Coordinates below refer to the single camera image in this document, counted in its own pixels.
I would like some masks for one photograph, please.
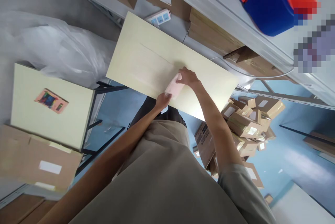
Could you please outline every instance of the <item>cream board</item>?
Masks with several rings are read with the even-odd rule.
[[[156,99],[183,66],[197,74],[221,111],[237,77],[128,12],[106,77]],[[198,99],[188,86],[169,105],[204,121]]]
[[[61,114],[34,102],[49,89],[69,102]],[[94,91],[15,64],[11,125],[80,150]]]

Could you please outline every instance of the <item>cable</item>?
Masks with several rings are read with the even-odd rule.
[[[242,75],[246,75],[246,76],[254,77],[254,78],[276,78],[276,77],[282,77],[282,76],[285,76],[285,75],[291,73],[291,72],[294,70],[294,68],[292,68],[289,72],[286,72],[286,73],[281,74],[281,75],[272,76],[272,77],[257,77],[257,76],[255,76],[255,75],[248,75],[248,74],[245,74],[245,73],[242,73],[242,72],[238,71],[237,69],[235,69],[235,68],[233,68],[232,66],[230,66],[228,63],[226,63],[223,59],[221,59],[221,58],[218,57],[218,56],[217,56],[217,57],[214,57],[214,58],[212,58],[212,59],[210,59],[210,60],[214,60],[214,59],[216,59],[216,58],[219,58],[219,59],[220,59],[221,61],[223,61],[228,67],[230,67],[231,69],[235,70],[236,72],[239,72],[239,73],[242,74]]]

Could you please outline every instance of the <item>dark pants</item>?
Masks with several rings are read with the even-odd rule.
[[[147,96],[146,100],[144,101],[143,105],[140,107],[139,111],[135,115],[132,123],[130,124],[130,127],[136,124],[142,117],[144,117],[146,114],[151,111],[156,104],[156,100]],[[155,117],[155,120],[170,120],[170,121],[176,121],[181,123],[182,125],[186,126],[186,123],[184,119],[179,114],[179,111],[171,106],[169,106],[167,112],[164,112],[163,114],[159,113],[158,116]]]

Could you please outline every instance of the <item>forearm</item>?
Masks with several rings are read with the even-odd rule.
[[[154,118],[154,108],[129,128],[90,167],[83,177],[44,216],[39,224],[69,223],[112,180]]]
[[[224,169],[231,163],[242,165],[230,129],[214,101],[200,81],[192,85],[191,88],[198,98],[208,129],[214,139],[219,169]]]

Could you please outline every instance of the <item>pink eraser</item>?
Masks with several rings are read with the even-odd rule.
[[[176,76],[171,80],[170,84],[165,90],[165,95],[172,94],[172,99],[176,99],[181,90],[184,88],[184,84],[176,83],[177,80],[181,80],[181,74],[177,73]]]

